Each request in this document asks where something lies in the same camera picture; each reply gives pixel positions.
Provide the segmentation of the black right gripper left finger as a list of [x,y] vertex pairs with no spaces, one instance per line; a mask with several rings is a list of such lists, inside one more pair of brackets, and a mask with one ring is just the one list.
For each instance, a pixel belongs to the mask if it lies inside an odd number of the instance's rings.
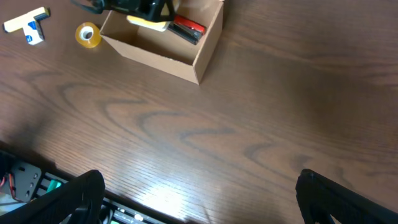
[[90,170],[1,216],[1,223],[96,223],[104,199],[100,171]]

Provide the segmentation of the yellow adhesive tape roll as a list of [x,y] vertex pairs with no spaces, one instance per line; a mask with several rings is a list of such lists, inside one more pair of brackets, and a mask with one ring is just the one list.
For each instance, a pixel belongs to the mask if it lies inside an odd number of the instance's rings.
[[84,22],[75,32],[76,41],[87,49],[92,49],[97,47],[102,37],[100,36],[100,30],[92,22]]

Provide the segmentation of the brown cardboard box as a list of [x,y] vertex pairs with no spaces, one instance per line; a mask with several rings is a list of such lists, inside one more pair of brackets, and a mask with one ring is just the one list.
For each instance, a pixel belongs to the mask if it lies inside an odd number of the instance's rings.
[[127,16],[110,11],[100,34],[120,55],[184,80],[200,83],[223,28],[224,2],[181,1],[177,13],[205,26],[196,45],[170,30],[159,32],[127,21]]

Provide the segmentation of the red black stapler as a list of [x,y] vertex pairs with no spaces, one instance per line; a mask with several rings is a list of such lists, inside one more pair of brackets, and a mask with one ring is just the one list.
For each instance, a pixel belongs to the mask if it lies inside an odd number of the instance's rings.
[[167,29],[193,45],[206,33],[205,26],[180,15],[175,16]]

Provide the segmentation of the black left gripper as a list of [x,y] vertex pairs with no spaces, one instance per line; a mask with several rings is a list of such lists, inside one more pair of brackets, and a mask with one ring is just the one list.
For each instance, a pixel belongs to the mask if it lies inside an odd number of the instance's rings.
[[175,17],[172,0],[106,0],[104,9],[151,22],[173,21]]

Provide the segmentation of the yellow sticky notepad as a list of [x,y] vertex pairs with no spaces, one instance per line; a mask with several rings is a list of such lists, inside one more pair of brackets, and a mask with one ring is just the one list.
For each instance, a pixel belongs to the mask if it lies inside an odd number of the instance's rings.
[[164,32],[170,25],[170,22],[151,22],[134,16],[126,16],[126,19],[131,24],[146,27],[148,29],[156,30],[158,32]]

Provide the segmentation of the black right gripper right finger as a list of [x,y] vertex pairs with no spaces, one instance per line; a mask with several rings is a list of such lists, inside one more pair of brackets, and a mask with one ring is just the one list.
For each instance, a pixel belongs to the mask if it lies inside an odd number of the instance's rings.
[[396,212],[313,170],[301,171],[295,189],[305,223],[397,223]]

